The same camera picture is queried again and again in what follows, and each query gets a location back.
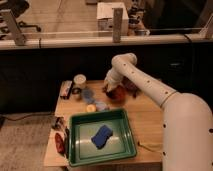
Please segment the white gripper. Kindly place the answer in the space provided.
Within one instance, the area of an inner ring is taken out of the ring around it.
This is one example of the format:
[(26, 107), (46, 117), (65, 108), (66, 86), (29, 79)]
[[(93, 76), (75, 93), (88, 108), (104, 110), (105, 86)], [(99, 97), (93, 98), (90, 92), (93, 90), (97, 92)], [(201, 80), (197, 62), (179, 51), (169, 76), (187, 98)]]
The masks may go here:
[(111, 68), (104, 79), (104, 87), (107, 91), (114, 90), (121, 82), (121, 75), (114, 69)]

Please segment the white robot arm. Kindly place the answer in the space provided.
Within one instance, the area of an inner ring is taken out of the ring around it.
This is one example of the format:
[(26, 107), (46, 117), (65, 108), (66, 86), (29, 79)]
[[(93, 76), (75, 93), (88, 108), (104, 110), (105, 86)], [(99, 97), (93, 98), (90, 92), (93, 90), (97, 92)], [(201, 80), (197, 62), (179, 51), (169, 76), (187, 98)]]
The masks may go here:
[(180, 93), (136, 67), (133, 53), (111, 60), (104, 85), (115, 89), (124, 77), (163, 110), (163, 171), (213, 171), (213, 112), (192, 93)]

